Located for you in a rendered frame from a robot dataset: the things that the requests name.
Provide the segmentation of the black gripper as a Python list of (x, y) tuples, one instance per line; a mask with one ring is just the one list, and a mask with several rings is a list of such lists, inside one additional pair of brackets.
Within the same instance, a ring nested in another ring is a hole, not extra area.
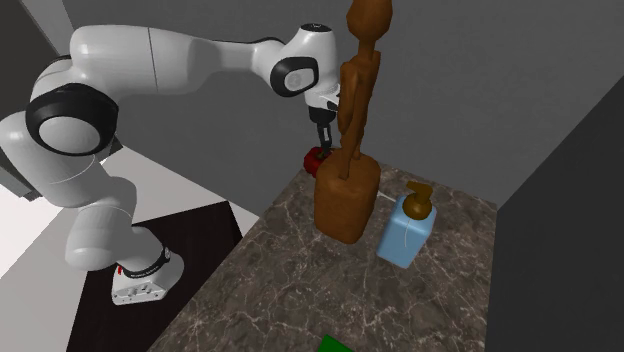
[(317, 124), (317, 132), (320, 140), (321, 151), (318, 154), (319, 159), (327, 158), (332, 151), (332, 134), (329, 125), (335, 118), (336, 112), (324, 108), (308, 107), (309, 117), (312, 122)]

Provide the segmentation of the red small block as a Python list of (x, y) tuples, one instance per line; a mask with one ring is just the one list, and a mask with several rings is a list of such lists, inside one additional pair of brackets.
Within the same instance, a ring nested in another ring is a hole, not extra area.
[(320, 165), (332, 154), (333, 149), (325, 151), (322, 147), (313, 147), (304, 157), (304, 169), (312, 176), (316, 177)]

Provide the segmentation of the brown wooden figure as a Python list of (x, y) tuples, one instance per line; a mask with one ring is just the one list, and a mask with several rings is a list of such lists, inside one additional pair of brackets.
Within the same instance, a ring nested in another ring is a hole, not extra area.
[(349, 32), (359, 40), (358, 52), (340, 67), (340, 147), (319, 166), (314, 189), (316, 228), (345, 244), (363, 235), (379, 190), (380, 166), (362, 153), (361, 144), (381, 62), (375, 45), (388, 32), (392, 16), (392, 0), (353, 0), (346, 15)]

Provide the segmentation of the blue soap dispenser bottle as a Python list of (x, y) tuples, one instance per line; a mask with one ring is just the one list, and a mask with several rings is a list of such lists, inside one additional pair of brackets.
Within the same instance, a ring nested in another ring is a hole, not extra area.
[(404, 269), (431, 235), (437, 216), (430, 185), (409, 181), (406, 187), (411, 193), (396, 200), (376, 250), (380, 258)]

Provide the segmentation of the dark robot stand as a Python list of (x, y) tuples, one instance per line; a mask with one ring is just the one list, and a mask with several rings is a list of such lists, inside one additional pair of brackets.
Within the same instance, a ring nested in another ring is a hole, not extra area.
[(141, 224), (182, 256), (181, 279), (159, 301), (117, 306), (110, 295), (117, 267), (89, 272), (66, 352), (147, 352), (242, 239), (227, 201)]

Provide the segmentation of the green flat thing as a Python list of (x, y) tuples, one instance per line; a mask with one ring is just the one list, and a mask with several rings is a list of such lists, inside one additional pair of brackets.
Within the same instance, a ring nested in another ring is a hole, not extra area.
[(335, 338), (330, 335), (325, 335), (317, 349), (317, 352), (353, 352)]

